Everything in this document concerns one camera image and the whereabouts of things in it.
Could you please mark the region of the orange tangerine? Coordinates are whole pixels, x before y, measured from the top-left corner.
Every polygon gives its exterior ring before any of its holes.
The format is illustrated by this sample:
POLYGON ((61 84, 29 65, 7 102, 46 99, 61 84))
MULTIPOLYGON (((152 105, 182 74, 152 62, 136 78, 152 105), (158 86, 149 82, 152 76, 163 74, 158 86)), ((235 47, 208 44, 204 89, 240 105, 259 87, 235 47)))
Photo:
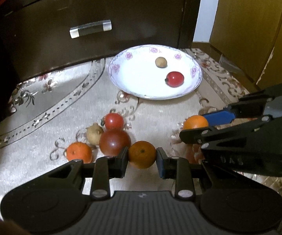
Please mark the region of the orange tangerine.
POLYGON ((83 142, 71 143, 66 149, 66 158, 68 161, 81 159, 83 163, 91 163, 92 148, 83 142))
POLYGON ((208 127, 208 121, 205 117, 200 115, 194 115, 184 121, 183 130, 197 129, 208 127))
POLYGON ((147 141, 137 141, 128 149, 130 164, 137 169, 147 169, 156 161, 156 148, 147 141))

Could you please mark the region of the large dark red tomato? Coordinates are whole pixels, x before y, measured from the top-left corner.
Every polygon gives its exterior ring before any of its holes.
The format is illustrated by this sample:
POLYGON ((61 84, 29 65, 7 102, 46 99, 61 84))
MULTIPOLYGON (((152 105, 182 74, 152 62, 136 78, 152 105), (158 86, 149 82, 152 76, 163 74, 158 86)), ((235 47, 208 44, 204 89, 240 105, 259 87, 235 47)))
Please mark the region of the large dark red tomato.
POLYGON ((99 140, 99 148, 106 156, 117 156, 123 148, 130 146, 130 136, 119 129, 105 131, 99 140))

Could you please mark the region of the brown longan back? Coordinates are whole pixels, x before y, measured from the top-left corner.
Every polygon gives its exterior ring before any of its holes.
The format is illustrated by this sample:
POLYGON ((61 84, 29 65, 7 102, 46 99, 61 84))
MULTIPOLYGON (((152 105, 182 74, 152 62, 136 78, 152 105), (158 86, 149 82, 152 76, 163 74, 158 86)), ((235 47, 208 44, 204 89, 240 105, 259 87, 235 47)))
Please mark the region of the brown longan back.
POLYGON ((99 140, 104 133, 104 130, 98 123, 92 124, 90 127, 86 128, 86 137, 90 144, 99 145, 99 140))

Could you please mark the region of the brown longan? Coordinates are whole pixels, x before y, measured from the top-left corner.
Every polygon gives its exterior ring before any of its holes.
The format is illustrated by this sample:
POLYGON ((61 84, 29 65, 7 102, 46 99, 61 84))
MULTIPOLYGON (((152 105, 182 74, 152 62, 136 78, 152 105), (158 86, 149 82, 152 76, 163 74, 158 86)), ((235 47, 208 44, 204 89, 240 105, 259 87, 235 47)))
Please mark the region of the brown longan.
POLYGON ((92 124, 90 127, 86 128, 86 137, 90 144, 99 145, 99 140, 104 133, 104 130, 98 123, 92 124))
POLYGON ((159 68, 166 68, 168 66, 168 62, 164 57, 158 57, 155 60, 155 65, 159 68))

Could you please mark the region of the small red cherry tomato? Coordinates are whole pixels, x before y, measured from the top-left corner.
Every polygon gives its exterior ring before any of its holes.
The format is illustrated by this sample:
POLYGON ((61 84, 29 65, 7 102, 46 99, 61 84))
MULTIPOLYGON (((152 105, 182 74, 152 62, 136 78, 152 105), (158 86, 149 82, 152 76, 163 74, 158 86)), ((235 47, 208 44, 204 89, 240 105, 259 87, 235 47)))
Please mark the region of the small red cherry tomato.
POLYGON ((101 119, 101 126, 104 126, 107 130, 124 128, 124 119, 120 114, 108 113, 101 119))

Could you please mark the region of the brown longan front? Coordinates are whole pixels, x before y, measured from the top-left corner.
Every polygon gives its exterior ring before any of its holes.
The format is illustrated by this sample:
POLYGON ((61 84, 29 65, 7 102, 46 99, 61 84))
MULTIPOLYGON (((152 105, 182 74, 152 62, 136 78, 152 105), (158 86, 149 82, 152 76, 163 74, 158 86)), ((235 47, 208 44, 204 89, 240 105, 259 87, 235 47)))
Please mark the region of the brown longan front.
POLYGON ((164 57, 158 57, 155 60, 155 65, 159 68, 166 68, 168 66, 168 62, 164 57))

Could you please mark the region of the floral beige table cloth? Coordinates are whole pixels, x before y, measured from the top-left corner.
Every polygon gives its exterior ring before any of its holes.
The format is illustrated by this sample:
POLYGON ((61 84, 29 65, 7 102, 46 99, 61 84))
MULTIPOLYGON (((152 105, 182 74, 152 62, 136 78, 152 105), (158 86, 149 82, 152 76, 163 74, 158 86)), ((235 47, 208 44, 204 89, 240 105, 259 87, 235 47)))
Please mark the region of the floral beige table cloth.
POLYGON ((147 141, 169 156, 184 157, 179 133, 192 115, 236 102, 255 88, 245 85, 199 49, 186 49, 203 79, 192 93, 173 100, 144 100, 110 80, 102 58, 28 80, 11 95, 11 115, 0 123, 0 203, 13 188, 66 163, 65 149, 87 142, 86 129, 109 112, 121 114, 133 142, 147 141))

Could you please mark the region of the white floral plate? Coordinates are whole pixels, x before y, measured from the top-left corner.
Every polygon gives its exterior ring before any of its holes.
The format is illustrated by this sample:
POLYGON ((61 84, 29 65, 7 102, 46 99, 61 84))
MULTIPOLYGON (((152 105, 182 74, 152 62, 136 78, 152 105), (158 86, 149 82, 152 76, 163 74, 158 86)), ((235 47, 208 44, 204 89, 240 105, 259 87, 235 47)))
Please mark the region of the white floral plate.
POLYGON ((185 52, 163 45, 140 45, 118 53, 109 63, 111 82, 127 94, 149 100, 169 100, 190 94, 200 85, 202 69, 197 61, 185 52), (168 66, 155 65, 164 57, 168 66), (165 83, 170 72, 180 72, 184 83, 172 88, 165 83))

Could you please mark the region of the wooden cabinet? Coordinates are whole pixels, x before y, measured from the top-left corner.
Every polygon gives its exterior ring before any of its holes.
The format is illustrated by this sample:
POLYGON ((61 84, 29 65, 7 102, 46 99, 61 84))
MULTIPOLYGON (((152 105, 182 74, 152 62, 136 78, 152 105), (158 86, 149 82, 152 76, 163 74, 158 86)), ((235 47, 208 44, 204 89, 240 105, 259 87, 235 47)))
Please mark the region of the wooden cabinet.
POLYGON ((282 0, 219 0, 211 45, 257 87, 282 83, 282 0))

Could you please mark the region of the dark wooden nightstand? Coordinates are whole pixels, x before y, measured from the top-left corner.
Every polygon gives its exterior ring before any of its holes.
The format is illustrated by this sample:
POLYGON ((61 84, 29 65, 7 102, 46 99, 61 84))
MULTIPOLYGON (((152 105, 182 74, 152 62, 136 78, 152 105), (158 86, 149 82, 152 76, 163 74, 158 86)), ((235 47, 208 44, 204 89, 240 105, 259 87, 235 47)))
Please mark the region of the dark wooden nightstand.
POLYGON ((201 0, 13 0, 7 64, 21 80, 129 47, 190 47, 201 0))

